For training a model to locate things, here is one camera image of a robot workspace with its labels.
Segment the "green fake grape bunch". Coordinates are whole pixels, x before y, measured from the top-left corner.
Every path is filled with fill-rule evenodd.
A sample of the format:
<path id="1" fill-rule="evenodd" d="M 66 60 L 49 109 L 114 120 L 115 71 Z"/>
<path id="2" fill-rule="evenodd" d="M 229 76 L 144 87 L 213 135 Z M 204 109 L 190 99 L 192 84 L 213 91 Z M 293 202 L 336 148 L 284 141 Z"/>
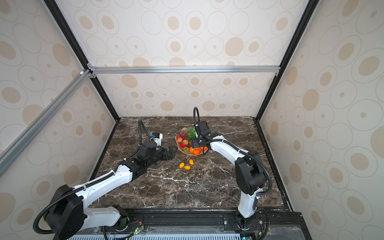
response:
<path id="1" fill-rule="evenodd" d="M 188 127 L 186 129 L 188 141 L 190 141 L 192 138 L 196 137 L 196 130 L 194 127 Z"/>

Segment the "pink scalloped fruit bowl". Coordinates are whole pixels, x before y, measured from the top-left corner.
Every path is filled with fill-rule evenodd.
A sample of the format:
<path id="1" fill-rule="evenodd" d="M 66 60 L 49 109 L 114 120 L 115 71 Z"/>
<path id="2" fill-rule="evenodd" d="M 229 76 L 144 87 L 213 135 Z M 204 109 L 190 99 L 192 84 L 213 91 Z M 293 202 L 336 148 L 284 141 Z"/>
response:
<path id="1" fill-rule="evenodd" d="M 186 155 L 189 155 L 189 156 L 197 156 L 197 155 L 194 155 L 194 154 L 191 153 L 191 152 L 185 153 L 184 150 L 183 150 L 183 148 L 180 147 L 180 143 L 178 143 L 178 142 L 177 142 L 177 147 L 178 147 L 178 149 L 179 149 L 182 153 L 184 153 L 184 154 L 186 154 Z M 189 145 L 188 145 L 187 147 L 188 147 L 188 148 L 192 147 L 192 146 L 191 146 L 191 140 L 189 141 Z M 198 150 L 201 151 L 199 155 L 206 154 L 206 153 L 208 152 L 208 149 L 207 149 L 207 151 L 204 151 L 203 148 L 196 148 L 196 149 L 198 149 Z"/>

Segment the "red yellow-tipped fake strawberry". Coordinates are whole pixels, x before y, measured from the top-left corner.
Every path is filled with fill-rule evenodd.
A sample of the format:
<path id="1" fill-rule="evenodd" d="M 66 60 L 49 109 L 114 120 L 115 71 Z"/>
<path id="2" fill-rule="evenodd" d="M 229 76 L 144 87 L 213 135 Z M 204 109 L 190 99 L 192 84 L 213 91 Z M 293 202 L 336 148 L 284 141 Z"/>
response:
<path id="1" fill-rule="evenodd" d="M 183 137 L 182 137 L 181 135 L 177 135 L 177 136 L 176 136 L 176 141 L 177 141 L 178 143 L 181 143 L 183 140 L 184 140 L 184 139 L 183 139 Z"/>

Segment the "red fake grape bunch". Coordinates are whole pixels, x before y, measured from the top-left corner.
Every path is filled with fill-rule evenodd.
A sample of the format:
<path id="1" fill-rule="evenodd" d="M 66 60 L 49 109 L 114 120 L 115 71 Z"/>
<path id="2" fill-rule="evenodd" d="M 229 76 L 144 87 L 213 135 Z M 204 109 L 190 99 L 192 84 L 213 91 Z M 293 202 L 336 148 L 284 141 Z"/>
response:
<path id="1" fill-rule="evenodd" d="M 189 138 L 188 134 L 185 131 L 180 132 L 180 136 L 183 138 L 183 140 L 186 140 Z"/>

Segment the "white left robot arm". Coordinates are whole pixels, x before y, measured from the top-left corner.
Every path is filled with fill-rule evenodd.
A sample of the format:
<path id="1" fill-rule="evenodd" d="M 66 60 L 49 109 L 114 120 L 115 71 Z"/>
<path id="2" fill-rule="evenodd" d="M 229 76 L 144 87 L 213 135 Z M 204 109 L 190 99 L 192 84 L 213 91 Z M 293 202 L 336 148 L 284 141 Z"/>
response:
<path id="1" fill-rule="evenodd" d="M 148 140 L 109 173 L 75 187 L 61 186 L 49 205 L 36 217 L 34 231 L 54 234 L 56 240 L 66 240 L 84 229 L 120 224 L 127 220 L 122 208 L 115 206 L 91 210 L 89 206 L 112 190 L 139 178 L 151 165 L 173 160 L 177 150 L 177 147 L 162 147 Z"/>

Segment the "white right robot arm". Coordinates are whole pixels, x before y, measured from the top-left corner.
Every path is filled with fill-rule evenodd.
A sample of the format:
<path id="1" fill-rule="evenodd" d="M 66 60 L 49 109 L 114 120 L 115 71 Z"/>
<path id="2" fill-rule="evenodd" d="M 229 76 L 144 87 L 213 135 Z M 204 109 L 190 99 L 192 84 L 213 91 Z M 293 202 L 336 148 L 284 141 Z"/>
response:
<path id="1" fill-rule="evenodd" d="M 193 137 L 192 146 L 217 152 L 235 166 L 236 182 L 241 190 L 236 218 L 241 229 L 249 228 L 254 220 L 259 198 L 272 190 L 271 176 L 259 153 L 246 151 L 223 136 L 207 139 Z"/>

